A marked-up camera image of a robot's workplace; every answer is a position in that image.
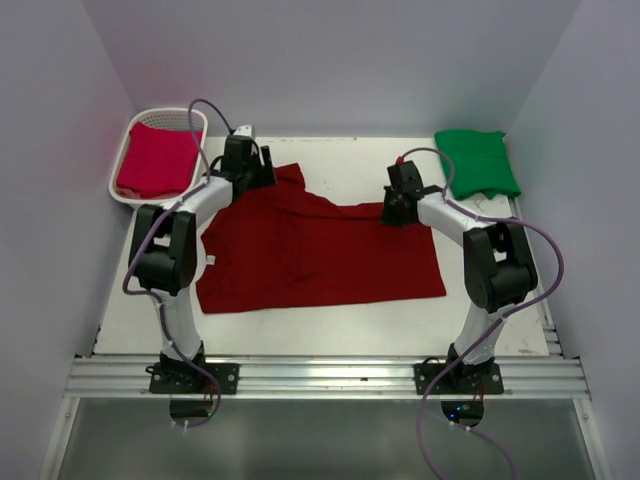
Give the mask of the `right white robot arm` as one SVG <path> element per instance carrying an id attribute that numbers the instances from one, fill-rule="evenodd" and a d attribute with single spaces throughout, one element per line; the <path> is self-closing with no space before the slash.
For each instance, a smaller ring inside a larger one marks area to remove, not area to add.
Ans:
<path id="1" fill-rule="evenodd" d="M 438 186 L 426 187 L 412 161 L 397 160 L 387 168 L 390 184 L 381 221 L 389 226 L 421 224 L 462 248 L 463 274 L 470 308 L 452 356 L 465 366 L 494 358 L 502 327 L 494 323 L 512 306 L 522 304 L 538 284 L 524 227 L 513 218 L 482 217 Z"/>

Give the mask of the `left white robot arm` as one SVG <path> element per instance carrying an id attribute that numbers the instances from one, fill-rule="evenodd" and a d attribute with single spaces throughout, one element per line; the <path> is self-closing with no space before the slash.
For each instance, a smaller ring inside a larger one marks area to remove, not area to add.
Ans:
<path id="1" fill-rule="evenodd" d="M 231 134 L 223 154 L 194 187 L 174 200 L 138 208 L 123 291 L 148 296 L 154 303 L 162 361 L 194 364 L 203 356 L 190 299 L 198 229 L 245 193 L 275 183 L 270 149 L 249 136 Z"/>

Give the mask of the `white perforated plastic basket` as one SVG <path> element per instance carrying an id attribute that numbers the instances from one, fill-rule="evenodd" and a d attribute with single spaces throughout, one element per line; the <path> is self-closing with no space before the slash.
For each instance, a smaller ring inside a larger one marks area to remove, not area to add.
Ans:
<path id="1" fill-rule="evenodd" d="M 134 195 L 127 195 L 124 191 L 121 191 L 116 187 L 116 175 L 119 172 L 120 166 L 129 147 L 129 132 L 137 122 L 141 122 L 144 125 L 154 128 L 191 132 L 193 140 L 198 147 L 199 155 L 192 178 L 192 183 L 182 193 L 175 196 L 142 199 L 135 197 Z M 205 167 L 202 164 L 200 149 L 204 146 L 207 129 L 208 120 L 205 114 L 199 110 L 188 111 L 185 108 L 154 108 L 145 110 L 134 116 L 134 118 L 130 121 L 127 127 L 127 131 L 121 140 L 119 152 L 116 156 L 116 160 L 112 168 L 111 177 L 109 180 L 109 191 L 111 196 L 114 198 L 114 200 L 121 203 L 129 205 L 139 205 L 144 203 L 160 204 L 185 193 L 189 188 L 195 186 L 195 184 L 198 183 L 204 173 Z"/>

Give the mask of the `folded green t shirt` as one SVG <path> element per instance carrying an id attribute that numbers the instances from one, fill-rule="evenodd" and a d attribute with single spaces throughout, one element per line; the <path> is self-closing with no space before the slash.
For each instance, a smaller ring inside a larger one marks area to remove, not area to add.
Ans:
<path id="1" fill-rule="evenodd" d="M 454 165 L 450 190 L 456 200 L 480 193 L 489 199 L 521 195 L 501 131 L 443 130 L 434 134 L 434 140 Z"/>

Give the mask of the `aluminium mounting rail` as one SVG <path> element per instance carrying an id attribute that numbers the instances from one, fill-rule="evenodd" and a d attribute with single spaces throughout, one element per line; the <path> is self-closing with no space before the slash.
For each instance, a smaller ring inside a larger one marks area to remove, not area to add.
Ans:
<path id="1" fill-rule="evenodd" d="M 75 398 L 150 396 L 151 356 L 97 355 L 72 364 L 64 393 Z M 418 398 L 428 383 L 420 359 L 412 356 L 212 357 L 232 399 L 393 399 Z M 500 357 L 497 370 L 479 385 L 454 390 L 450 398 L 587 399 L 580 361 L 559 356 Z"/>

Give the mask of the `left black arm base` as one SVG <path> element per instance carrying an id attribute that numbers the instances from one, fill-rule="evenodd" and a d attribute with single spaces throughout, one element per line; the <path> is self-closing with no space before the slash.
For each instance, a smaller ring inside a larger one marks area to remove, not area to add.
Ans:
<path id="1" fill-rule="evenodd" d="M 222 395 L 235 395 L 239 381 L 240 365 L 237 363 L 206 363 L 202 365 L 213 376 Z M 149 392 L 152 394 L 202 394 L 212 393 L 210 380 L 189 365 L 177 362 L 163 365 L 156 362 L 147 366 L 145 372 L 151 376 Z"/>

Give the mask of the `folded pink t shirt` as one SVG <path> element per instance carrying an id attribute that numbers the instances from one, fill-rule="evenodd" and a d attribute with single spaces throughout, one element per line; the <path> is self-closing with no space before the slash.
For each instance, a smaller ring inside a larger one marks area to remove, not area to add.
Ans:
<path id="1" fill-rule="evenodd" d="M 192 183 L 199 155 L 190 131 L 154 128 L 137 122 L 116 175 L 116 187 L 142 199 L 175 196 Z"/>

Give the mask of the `dark red t shirt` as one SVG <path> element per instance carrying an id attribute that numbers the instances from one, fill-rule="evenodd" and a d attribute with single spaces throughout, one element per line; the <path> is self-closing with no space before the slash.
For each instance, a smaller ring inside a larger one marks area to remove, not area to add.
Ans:
<path id="1" fill-rule="evenodd" d="M 429 228 L 385 226 L 379 203 L 339 206 L 296 164 L 220 210 L 201 236 L 214 260 L 196 284 L 206 314 L 443 297 Z"/>

